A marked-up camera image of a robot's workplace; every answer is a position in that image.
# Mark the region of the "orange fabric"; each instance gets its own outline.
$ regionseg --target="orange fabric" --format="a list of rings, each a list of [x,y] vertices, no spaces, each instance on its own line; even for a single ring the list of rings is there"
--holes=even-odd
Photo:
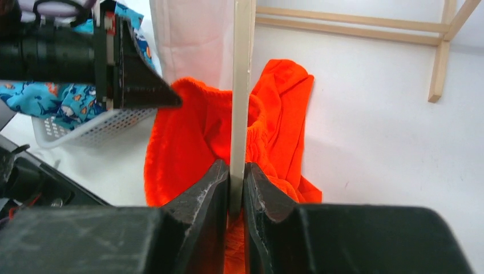
[[[301,176],[304,120],[314,77],[289,60],[271,60],[249,99],[246,162],[297,202],[322,200]],[[172,85],[180,109],[159,109],[144,168],[149,206],[163,206],[195,184],[216,159],[229,164],[232,92],[191,78]],[[242,218],[228,228],[225,273],[244,273]]]

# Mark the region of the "white plastic basket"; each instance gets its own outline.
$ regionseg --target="white plastic basket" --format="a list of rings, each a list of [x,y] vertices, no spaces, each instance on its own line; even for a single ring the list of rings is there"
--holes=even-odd
[[[156,113],[156,109],[142,110],[109,110],[87,123],[70,131],[49,119],[32,117],[34,135],[37,144],[42,148],[54,148],[61,144],[82,147],[99,147],[139,121]]]

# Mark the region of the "wooden stick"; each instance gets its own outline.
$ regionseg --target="wooden stick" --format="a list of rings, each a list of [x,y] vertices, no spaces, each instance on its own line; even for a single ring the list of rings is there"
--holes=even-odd
[[[462,5],[461,9],[450,23],[449,31],[443,37],[445,41],[454,39],[480,2],[481,0],[466,0],[466,2],[464,2],[464,5]]]
[[[229,222],[242,209],[256,0],[235,0]]]
[[[442,23],[449,23],[452,21],[457,9],[457,0],[445,0],[442,12]],[[436,103],[443,94],[445,78],[447,75],[447,63],[449,61],[450,42],[442,41],[435,52],[434,69],[432,71],[432,79],[430,82],[430,90],[428,101]]]
[[[315,19],[340,23],[351,23],[358,25],[390,27],[393,29],[427,31],[430,33],[446,33],[450,25],[445,23],[427,23],[407,20],[385,19],[376,17],[321,13],[316,11],[280,9],[276,7],[257,7],[258,14],[276,15],[282,17],[293,17],[302,19]]]
[[[273,19],[273,18],[257,17],[256,23],[271,25],[271,26],[290,27],[294,29],[322,31],[326,33],[345,34],[345,35],[352,35],[357,37],[406,42],[406,43],[428,45],[428,46],[438,46],[441,41],[441,39],[439,39],[438,37],[428,37],[428,36],[405,34],[405,33],[392,33],[388,31],[367,30],[367,29],[359,29],[356,27],[332,26],[332,25],[323,25],[323,24],[317,24],[317,23],[308,23],[308,22]]]

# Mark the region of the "white curtain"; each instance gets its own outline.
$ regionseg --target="white curtain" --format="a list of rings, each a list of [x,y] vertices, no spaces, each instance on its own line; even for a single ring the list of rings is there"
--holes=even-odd
[[[156,47],[169,83],[190,76],[232,89],[233,0],[150,0]]]

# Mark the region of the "wooden drying rack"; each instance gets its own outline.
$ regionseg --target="wooden drying rack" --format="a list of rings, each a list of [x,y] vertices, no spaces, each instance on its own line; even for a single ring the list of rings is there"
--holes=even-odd
[[[441,23],[417,22],[406,20],[395,20],[376,17],[365,17],[356,15],[343,15],[333,13],[320,13],[316,11],[290,10],[275,7],[257,7],[258,15],[274,15],[277,17],[289,17],[299,19],[312,19],[318,21],[329,21],[338,23],[351,23],[355,25],[387,27],[391,29],[423,31],[427,33],[439,33],[439,36],[425,36],[415,34],[396,33],[381,30],[368,30],[358,27],[334,26],[320,23],[302,22],[290,19],[276,19],[256,17],[256,23],[289,27],[293,29],[303,29],[312,31],[322,31],[325,33],[335,33],[351,35],[356,37],[383,39],[389,41],[414,43],[419,45],[435,46],[434,68],[430,84],[428,101],[435,103],[442,96],[445,76],[447,72],[447,61],[449,59],[450,41],[457,35],[469,16],[475,10],[481,0],[466,0],[460,10],[457,9],[457,0],[445,0]]]

